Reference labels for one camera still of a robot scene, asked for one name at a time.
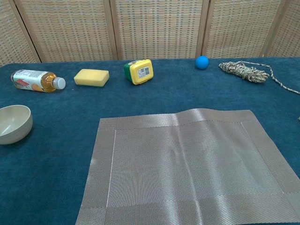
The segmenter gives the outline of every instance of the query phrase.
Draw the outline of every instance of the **table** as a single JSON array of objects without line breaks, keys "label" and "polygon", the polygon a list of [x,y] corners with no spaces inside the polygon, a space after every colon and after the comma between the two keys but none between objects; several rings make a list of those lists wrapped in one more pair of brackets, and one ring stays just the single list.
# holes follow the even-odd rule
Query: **table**
[{"label": "table", "polygon": [[[125,79],[128,60],[1,67],[0,108],[28,106],[33,129],[15,144],[0,145],[0,224],[75,224],[100,118],[249,109],[299,177],[300,95],[270,78],[251,83],[218,68],[239,60],[211,59],[206,70],[196,69],[193,59],[153,60],[154,78],[137,86]],[[243,60],[270,65],[277,79],[300,90],[300,58]],[[73,77],[82,68],[109,70],[110,79],[103,88],[76,86]],[[19,90],[10,81],[19,69],[52,71],[67,85],[53,93]]]}]

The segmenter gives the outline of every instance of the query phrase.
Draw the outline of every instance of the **bowl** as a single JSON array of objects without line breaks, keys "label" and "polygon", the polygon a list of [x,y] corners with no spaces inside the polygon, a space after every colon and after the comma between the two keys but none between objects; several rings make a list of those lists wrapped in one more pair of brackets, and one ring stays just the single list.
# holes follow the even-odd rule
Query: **bowl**
[{"label": "bowl", "polygon": [[23,139],[32,128],[32,115],[27,106],[10,105],[0,109],[0,144]]}]

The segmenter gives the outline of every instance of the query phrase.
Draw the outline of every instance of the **orange juice bottle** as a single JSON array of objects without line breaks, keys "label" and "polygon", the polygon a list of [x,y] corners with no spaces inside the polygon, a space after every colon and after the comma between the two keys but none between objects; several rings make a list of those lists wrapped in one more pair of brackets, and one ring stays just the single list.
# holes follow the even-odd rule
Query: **orange juice bottle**
[{"label": "orange juice bottle", "polygon": [[64,89],[66,81],[52,72],[21,69],[11,75],[16,88],[52,92]]}]

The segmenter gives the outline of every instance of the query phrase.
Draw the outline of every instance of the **wicker partition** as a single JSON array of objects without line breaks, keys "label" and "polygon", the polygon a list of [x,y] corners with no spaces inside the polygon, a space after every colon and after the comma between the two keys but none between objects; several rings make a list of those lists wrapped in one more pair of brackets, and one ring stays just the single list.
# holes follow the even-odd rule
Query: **wicker partition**
[{"label": "wicker partition", "polygon": [[258,57],[280,0],[211,0],[202,54],[211,58]]},{"label": "wicker partition", "polygon": [[300,57],[300,0],[286,1],[267,56]]},{"label": "wicker partition", "polygon": [[0,0],[0,67],[8,63],[40,62],[12,0]]},{"label": "wicker partition", "polygon": [[15,0],[43,62],[117,59],[109,0]]},{"label": "wicker partition", "polygon": [[119,59],[194,58],[203,35],[198,38],[202,5],[202,0],[111,0]]}]

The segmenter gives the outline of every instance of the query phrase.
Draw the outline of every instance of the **sponge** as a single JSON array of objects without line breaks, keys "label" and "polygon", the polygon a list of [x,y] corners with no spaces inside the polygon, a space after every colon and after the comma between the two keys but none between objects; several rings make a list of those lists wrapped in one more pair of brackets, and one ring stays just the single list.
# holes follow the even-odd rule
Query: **sponge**
[{"label": "sponge", "polygon": [[77,85],[103,87],[109,78],[107,70],[82,69],[74,77]]}]

